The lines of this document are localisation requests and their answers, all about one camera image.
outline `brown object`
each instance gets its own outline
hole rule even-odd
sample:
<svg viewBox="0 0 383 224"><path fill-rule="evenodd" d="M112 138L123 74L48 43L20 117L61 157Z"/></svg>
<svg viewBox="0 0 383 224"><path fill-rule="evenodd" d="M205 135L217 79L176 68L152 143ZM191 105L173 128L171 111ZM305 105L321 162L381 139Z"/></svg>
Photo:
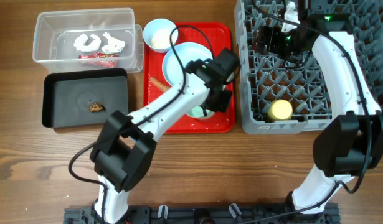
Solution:
<svg viewBox="0 0 383 224"><path fill-rule="evenodd" d="M41 12L130 7L142 27L163 16L172 21L220 21L232 32L238 53L235 2L0 0L0 223L62 224L65 208L91 205L98 197L99 186L74 179L67 166L75 153L96 141L102 126L54 132L40 123L48 71L32 60L31 52ZM128 80L133 111L143 106L143 73L129 73ZM289 191L302 184L313 167L312 145L320 132L245 133L239 91L237 82L237 117L230 132L165 134L159 140L148 174L130 192L130 205L284 202ZM97 179L89 152L74 164L74 171ZM342 224L383 224L383 157L377 168L367 171L358 193L341 189L331 201L340 203Z"/></svg>
<svg viewBox="0 0 383 224"><path fill-rule="evenodd" d="M92 112L92 113L96 113L96 112L100 112L100 111L103 111L105 110L104 106L99 103L99 102L95 102L95 103L92 103L90 106L89 106L89 111Z"/></svg>
<svg viewBox="0 0 383 224"><path fill-rule="evenodd" d="M161 90L162 92L165 92L167 91L168 89L170 89L171 87L170 86L167 86L167 85L164 85L162 84L160 81L158 81L156 78L154 77L151 77L149 78L151 80L151 83L156 87L158 88L159 90Z"/></svg>

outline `plate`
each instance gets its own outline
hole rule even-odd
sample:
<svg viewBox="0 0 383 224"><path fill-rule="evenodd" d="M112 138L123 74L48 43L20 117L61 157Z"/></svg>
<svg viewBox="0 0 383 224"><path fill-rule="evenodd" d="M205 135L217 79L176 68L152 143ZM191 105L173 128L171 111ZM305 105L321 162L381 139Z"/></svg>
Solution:
<svg viewBox="0 0 383 224"><path fill-rule="evenodd" d="M174 46L174 49L184 67L193 60L212 59L210 50L201 44L185 42ZM179 62L173 53L173 49L170 49L164 57L162 62L162 73L166 81L172 86L183 81L183 73Z"/></svg>

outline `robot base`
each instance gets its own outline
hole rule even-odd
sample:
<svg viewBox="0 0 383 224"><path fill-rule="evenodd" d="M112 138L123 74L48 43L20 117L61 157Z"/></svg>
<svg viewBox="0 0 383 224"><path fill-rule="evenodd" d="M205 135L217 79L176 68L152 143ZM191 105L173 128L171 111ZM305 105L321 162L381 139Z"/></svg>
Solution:
<svg viewBox="0 0 383 224"><path fill-rule="evenodd" d="M148 206L129 206L126 215L117 224L236 224L259 218L265 218L284 212L289 212L289 206L284 203L238 207L236 204L227 207L171 207L165 205L159 208ZM99 224L96 221L92 207L81 209L65 209L64 224ZM340 224L338 205L328 203L323 213L312 217L287 216L253 222L253 224Z"/></svg>

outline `black baking pan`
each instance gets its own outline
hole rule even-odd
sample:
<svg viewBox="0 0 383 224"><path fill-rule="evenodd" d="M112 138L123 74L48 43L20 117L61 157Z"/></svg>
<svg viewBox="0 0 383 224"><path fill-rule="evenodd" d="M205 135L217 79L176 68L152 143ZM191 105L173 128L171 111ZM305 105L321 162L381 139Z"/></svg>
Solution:
<svg viewBox="0 0 383 224"><path fill-rule="evenodd" d="M100 112L89 106L99 102ZM128 114L128 80L122 68L53 73L44 80L42 124L66 128L102 124L116 110Z"/></svg>

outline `red tray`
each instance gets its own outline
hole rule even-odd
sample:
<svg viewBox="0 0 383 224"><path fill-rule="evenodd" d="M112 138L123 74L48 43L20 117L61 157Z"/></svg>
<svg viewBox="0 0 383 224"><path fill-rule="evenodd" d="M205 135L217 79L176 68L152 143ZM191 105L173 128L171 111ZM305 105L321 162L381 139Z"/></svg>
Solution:
<svg viewBox="0 0 383 224"><path fill-rule="evenodd" d="M192 25L200 28L210 40L214 55L217 56L220 51L227 47L231 49L231 36L229 28L220 22L177 22L180 25ZM180 28L179 37L176 44L183 42L195 42L202 44L209 49L205 38L196 30L190 28ZM150 81L150 77L156 78L162 84L170 86L162 74L162 61L166 53L157 53L144 45L144 80L143 80L143 105L154 101L162 92L157 89ZM227 85L227 89L234 92L233 83ZM213 117L207 120L198 120L184 115L177 121L166 133L223 133L232 128L235 123L234 112L234 94L231 97L229 107L226 113L216 112Z"/></svg>

